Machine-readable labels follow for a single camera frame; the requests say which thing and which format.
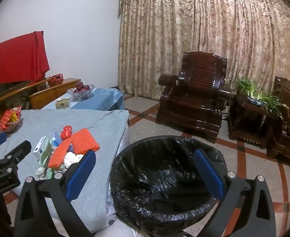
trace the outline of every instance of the beige curtain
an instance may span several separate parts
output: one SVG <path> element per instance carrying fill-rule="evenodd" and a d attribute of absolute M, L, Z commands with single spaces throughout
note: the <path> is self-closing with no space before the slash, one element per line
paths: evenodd
<path fill-rule="evenodd" d="M 159 99 L 161 74 L 178 74 L 183 52 L 228 58 L 228 79 L 243 75 L 271 90 L 290 80 L 290 8 L 284 0 L 123 0 L 119 86 Z"/>

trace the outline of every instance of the metal screw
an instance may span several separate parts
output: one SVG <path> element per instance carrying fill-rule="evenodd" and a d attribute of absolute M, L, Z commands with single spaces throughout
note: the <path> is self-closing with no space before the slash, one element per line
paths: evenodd
<path fill-rule="evenodd" d="M 25 181 L 26 181 L 27 183 L 30 183 L 30 182 L 33 181 L 33 177 L 29 176 L 29 177 L 26 178 Z"/>
<path fill-rule="evenodd" d="M 262 175 L 258 175 L 257 178 L 258 178 L 258 180 L 259 180 L 260 182 L 263 182 L 263 181 L 264 181 L 264 177 L 263 177 Z"/>
<path fill-rule="evenodd" d="M 227 173 L 227 175 L 228 175 L 229 178 L 235 178 L 235 177 L 236 177 L 236 174 L 235 174 L 235 172 L 233 172 L 233 171 L 229 171 L 229 172 Z"/>
<path fill-rule="evenodd" d="M 55 179 L 61 179 L 62 177 L 63 177 L 63 174 L 60 173 L 60 172 L 58 172 L 58 173 L 56 173 L 56 174 L 54 175 L 54 178 L 55 178 Z"/>

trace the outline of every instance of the trash can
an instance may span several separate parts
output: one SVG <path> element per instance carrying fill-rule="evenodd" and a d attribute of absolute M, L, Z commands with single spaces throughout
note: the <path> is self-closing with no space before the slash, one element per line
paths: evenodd
<path fill-rule="evenodd" d="M 112 165 L 114 207 L 127 224 L 151 236 L 179 236 L 215 205 L 193 155 L 203 149 L 218 172 L 227 173 L 223 155 L 193 138 L 155 136 L 126 147 Z"/>

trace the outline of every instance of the red fabric cover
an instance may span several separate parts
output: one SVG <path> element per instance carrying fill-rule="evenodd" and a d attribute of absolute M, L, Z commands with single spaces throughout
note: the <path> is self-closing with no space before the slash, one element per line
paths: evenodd
<path fill-rule="evenodd" d="M 49 69 L 41 31 L 0 43 L 0 84 L 38 81 Z"/>

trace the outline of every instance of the gray tablecloth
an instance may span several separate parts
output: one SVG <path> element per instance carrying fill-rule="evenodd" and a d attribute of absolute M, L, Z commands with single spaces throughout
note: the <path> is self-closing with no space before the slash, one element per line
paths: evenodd
<path fill-rule="evenodd" d="M 65 125 L 71 125 L 73 132 L 88 128 L 100 145 L 96 152 L 96 166 L 72 205 L 78 216 L 90 231 L 103 229 L 106 224 L 106 204 L 109 188 L 109 174 L 128 119 L 128 111 L 93 110 L 28 110 L 22 111 L 21 128 L 0 145 L 0 159 L 24 140 L 30 141 L 32 151 L 18 165 L 21 185 L 13 191 L 20 194 L 26 177 L 37 179 L 38 163 L 33 150 L 42 136 L 60 133 Z M 46 199 L 52 217 L 59 218 L 51 199 Z"/>

